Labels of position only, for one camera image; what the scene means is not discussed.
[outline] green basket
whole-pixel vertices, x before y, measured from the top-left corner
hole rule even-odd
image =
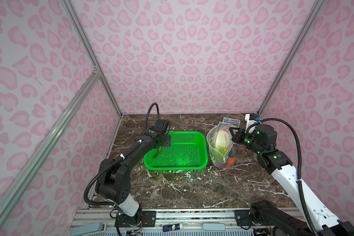
[[[206,138],[196,131],[171,131],[171,146],[144,155],[149,170],[200,170],[208,163]]]

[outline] pink heart pattern wallpaper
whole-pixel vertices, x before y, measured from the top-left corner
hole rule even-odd
[[[354,0],[329,0],[263,117],[297,131],[302,175],[324,204],[354,224]],[[292,132],[274,122],[277,145],[297,163]]]
[[[0,1],[0,198],[92,70],[58,0]]]
[[[311,0],[74,0],[123,113],[257,111]]]
[[[0,236],[68,232],[96,175],[118,117],[97,81],[0,231]]]

